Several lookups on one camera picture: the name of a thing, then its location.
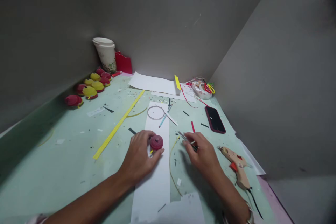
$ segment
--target red wire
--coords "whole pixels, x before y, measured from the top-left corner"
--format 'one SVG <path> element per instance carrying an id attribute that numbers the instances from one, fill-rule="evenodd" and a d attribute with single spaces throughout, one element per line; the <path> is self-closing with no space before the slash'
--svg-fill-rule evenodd
<path id="1" fill-rule="evenodd" d="M 181 88 L 181 90 L 182 90 L 182 94 L 183 94 L 183 96 L 184 96 L 186 102 L 190 105 L 190 103 L 187 101 L 186 96 L 184 95 L 183 88 Z"/>
<path id="2" fill-rule="evenodd" d="M 190 105 L 190 103 L 188 102 L 186 96 L 184 95 L 183 88 L 181 88 L 181 90 L 182 90 L 182 94 L 183 94 L 183 96 L 184 96 L 186 102 Z"/>
<path id="3" fill-rule="evenodd" d="M 195 96 L 196 98 L 196 96 Z M 204 103 L 203 101 L 201 101 L 200 99 L 196 98 L 197 100 L 199 100 L 200 102 Z M 210 107 L 208 104 L 204 103 L 207 107 Z"/>
<path id="4" fill-rule="evenodd" d="M 193 132 L 195 133 L 196 131 L 195 131 L 195 128 L 194 128 L 194 123 L 191 121 L 191 126 L 192 126 L 192 130 L 193 130 Z"/>

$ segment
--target wire ring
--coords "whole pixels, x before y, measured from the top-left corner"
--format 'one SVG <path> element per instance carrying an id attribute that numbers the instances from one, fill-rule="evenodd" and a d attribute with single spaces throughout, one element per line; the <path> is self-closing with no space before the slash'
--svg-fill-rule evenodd
<path id="1" fill-rule="evenodd" d="M 158 107 L 158 108 L 160 108 L 160 109 L 162 109 L 162 111 L 163 111 L 163 115 L 162 115 L 162 117 L 161 118 L 159 118 L 159 119 L 156 119 L 156 118 L 153 118 L 153 117 L 151 117 L 150 115 L 149 115 L 149 110 L 151 109 L 151 108 L 154 108 L 154 107 Z M 150 119 L 153 119 L 153 120 L 161 120 L 164 116 L 165 116 L 165 111 L 163 110 L 163 108 L 161 108 L 160 106 L 152 106 L 152 107 L 150 107 L 150 108 L 148 108 L 148 110 L 147 110 L 147 115 L 149 116 L 149 118 Z"/>

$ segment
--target yellow paper strip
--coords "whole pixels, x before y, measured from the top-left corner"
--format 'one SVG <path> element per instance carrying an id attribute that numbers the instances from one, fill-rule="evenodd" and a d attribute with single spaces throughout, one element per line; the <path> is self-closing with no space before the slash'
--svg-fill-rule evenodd
<path id="1" fill-rule="evenodd" d="M 179 82 L 178 79 L 179 79 L 179 78 L 175 75 L 176 86 L 177 86 L 178 89 L 181 90 L 181 85 L 180 85 L 180 82 Z"/>
<path id="2" fill-rule="evenodd" d="M 100 146 L 100 148 L 97 150 L 96 154 L 93 156 L 93 159 L 98 159 L 99 156 L 102 154 L 103 150 L 106 148 L 106 146 L 109 144 L 111 141 L 112 137 L 114 134 L 117 132 L 119 127 L 122 125 L 128 114 L 131 112 L 132 108 L 134 105 L 138 102 L 138 100 L 141 98 L 141 96 L 144 94 L 144 90 L 141 91 L 137 99 L 133 102 L 133 104 L 130 106 L 130 108 L 127 110 L 127 112 L 124 114 L 124 116 L 121 118 L 121 120 L 118 122 L 118 124 L 114 127 L 112 132 L 109 134 L 109 136 L 106 138 L 105 142 Z"/>

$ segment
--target small plastic container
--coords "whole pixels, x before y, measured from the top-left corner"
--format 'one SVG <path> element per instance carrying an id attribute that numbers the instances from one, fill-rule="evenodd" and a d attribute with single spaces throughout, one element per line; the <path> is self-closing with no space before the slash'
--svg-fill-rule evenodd
<path id="1" fill-rule="evenodd" d="M 117 71 L 115 45 L 112 40 L 107 38 L 94 38 L 94 46 L 97 49 L 103 69 L 110 74 Z"/>
<path id="2" fill-rule="evenodd" d="M 82 98 L 75 94 L 67 96 L 64 101 L 69 107 L 79 108 L 79 106 L 83 104 Z"/>
<path id="3" fill-rule="evenodd" d="M 85 84 L 79 84 L 76 88 L 77 94 L 83 96 L 84 95 L 83 94 L 83 88 L 85 88 L 85 87 L 86 87 Z"/>
<path id="4" fill-rule="evenodd" d="M 98 97 L 97 91 L 91 86 L 86 86 L 83 88 L 83 94 L 87 97 L 88 100 L 92 100 Z"/>
<path id="5" fill-rule="evenodd" d="M 104 91 L 104 85 L 101 82 L 93 82 L 92 87 L 97 91 L 97 93 Z"/>
<path id="6" fill-rule="evenodd" d="M 104 87 L 110 86 L 110 81 L 106 77 L 100 78 L 100 82 L 104 85 Z"/>
<path id="7" fill-rule="evenodd" d="M 93 80 L 91 80 L 91 79 L 85 79 L 85 80 L 84 80 L 84 84 L 85 84 L 86 86 L 91 86 L 92 83 L 93 83 Z"/>
<path id="8" fill-rule="evenodd" d="M 101 69 L 100 67 L 97 68 L 96 73 L 101 75 L 102 73 L 104 73 L 105 71 L 103 69 Z"/>
<path id="9" fill-rule="evenodd" d="M 107 72 L 101 73 L 100 76 L 101 76 L 101 77 L 105 77 L 105 78 L 107 78 L 109 81 L 112 80 L 111 75 L 110 75 L 109 73 L 107 73 Z"/>
<path id="10" fill-rule="evenodd" d="M 100 80 L 100 75 L 97 73 L 92 73 L 90 74 L 90 79 L 93 81 L 99 81 Z"/>

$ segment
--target yellow wire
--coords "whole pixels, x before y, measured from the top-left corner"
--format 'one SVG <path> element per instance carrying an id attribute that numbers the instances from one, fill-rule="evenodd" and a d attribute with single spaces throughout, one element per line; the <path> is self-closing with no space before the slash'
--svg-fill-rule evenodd
<path id="1" fill-rule="evenodd" d="M 172 152 L 173 152 L 174 146 L 175 146 L 177 140 L 179 140 L 179 139 L 180 139 L 180 137 L 178 137 L 178 138 L 176 139 L 176 141 L 175 141 L 175 143 L 174 143 L 174 145 L 173 145 L 173 147 L 172 147 L 172 150 L 170 151 L 170 155 L 169 155 L 169 172 L 170 172 L 170 176 L 171 176 L 171 179 L 173 180 L 173 183 L 174 183 L 174 186 L 175 186 L 176 190 L 178 191 L 178 193 L 179 193 L 179 194 L 181 195 L 181 197 L 182 197 L 182 194 L 180 193 L 179 189 L 177 188 L 177 186 L 176 186 L 176 184 L 175 184 L 175 181 L 174 181 L 174 179 L 173 179 L 172 172 L 171 172 L 171 170 L 170 170 L 170 157 L 172 156 Z"/>
<path id="2" fill-rule="evenodd" d="M 135 114 L 135 115 L 129 115 L 129 116 L 126 116 L 126 117 L 138 116 L 138 115 L 140 115 L 142 112 L 146 111 L 146 109 L 147 109 L 147 108 L 145 108 L 144 110 L 142 110 L 142 111 L 141 111 L 140 113 L 138 113 L 138 114 Z"/>
<path id="3" fill-rule="evenodd" d="M 43 143 L 41 143 L 40 145 L 38 145 L 37 147 L 40 147 L 42 144 L 45 144 L 52 136 L 53 136 L 53 134 L 54 134 L 54 128 L 52 128 L 51 129 L 52 130 L 52 133 L 51 133 L 51 135 L 48 137 L 48 139 L 46 140 L 46 141 L 44 141 Z"/>

